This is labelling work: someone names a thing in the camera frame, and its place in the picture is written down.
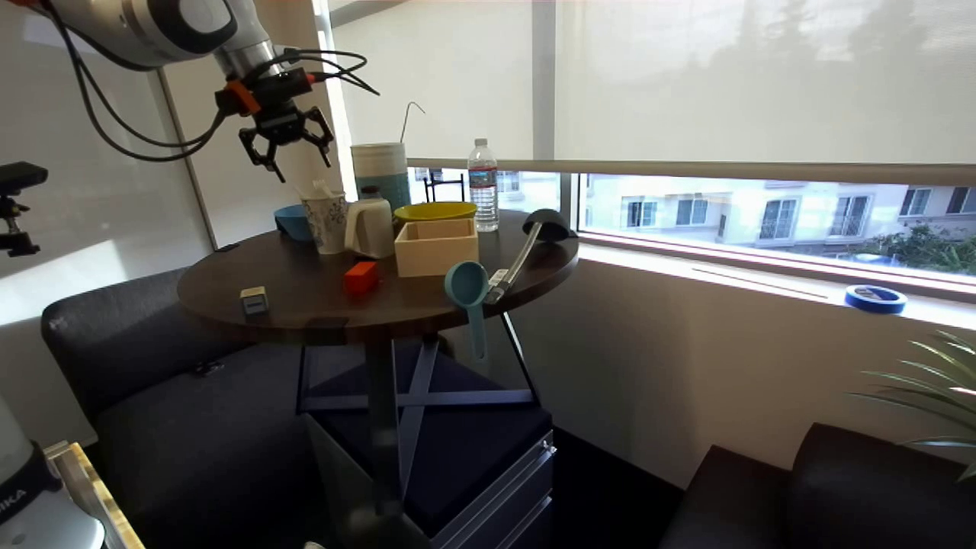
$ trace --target window sill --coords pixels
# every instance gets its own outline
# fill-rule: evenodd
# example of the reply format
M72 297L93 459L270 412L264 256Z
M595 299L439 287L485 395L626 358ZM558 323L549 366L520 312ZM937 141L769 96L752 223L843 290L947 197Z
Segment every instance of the window sill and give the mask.
M580 249L582 263L599 263L599 266L620 266L620 269L638 269L682 281L702 281L730 290L751 290L751 294L769 294L798 302L817 302L817 304L843 304L843 294L851 284L817 279L817 274L797 274L797 272L769 272L759 266L740 266L740 263L722 263L722 260L691 260L686 253L667 253L667 250L648 250L648 249L620 249L604 241L582 241ZM918 322L918 323L937 323L945 331L973 331L976 327L976 304L970 297L931 297L920 290L899 290L904 297L904 307L893 319Z

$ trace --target plastic bottle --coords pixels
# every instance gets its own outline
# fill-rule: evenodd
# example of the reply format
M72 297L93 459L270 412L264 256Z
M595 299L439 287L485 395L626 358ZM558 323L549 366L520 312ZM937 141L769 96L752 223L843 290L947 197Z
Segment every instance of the plastic bottle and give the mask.
M469 203L476 204L476 230L496 232L496 161L489 150L489 137L476 137L476 150L467 158Z

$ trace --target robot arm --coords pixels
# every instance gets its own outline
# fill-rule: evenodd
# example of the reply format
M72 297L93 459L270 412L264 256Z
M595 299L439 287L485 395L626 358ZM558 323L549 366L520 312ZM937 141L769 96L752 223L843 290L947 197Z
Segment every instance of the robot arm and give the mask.
M306 73L296 54L281 54L268 39L252 0L11 0L47 16L58 28L86 36L96 51L128 71L214 54L224 73L216 93L223 116L252 116L239 143L252 165L281 178L274 150L309 141L329 161L332 131L316 109L299 109L296 96L310 93L322 73Z

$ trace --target yellow box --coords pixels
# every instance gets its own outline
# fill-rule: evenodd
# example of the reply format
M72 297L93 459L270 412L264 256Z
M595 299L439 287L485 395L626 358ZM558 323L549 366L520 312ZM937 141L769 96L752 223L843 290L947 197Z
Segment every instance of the yellow box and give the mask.
M477 260L476 219L403 223L392 250L399 279L443 279L452 266Z

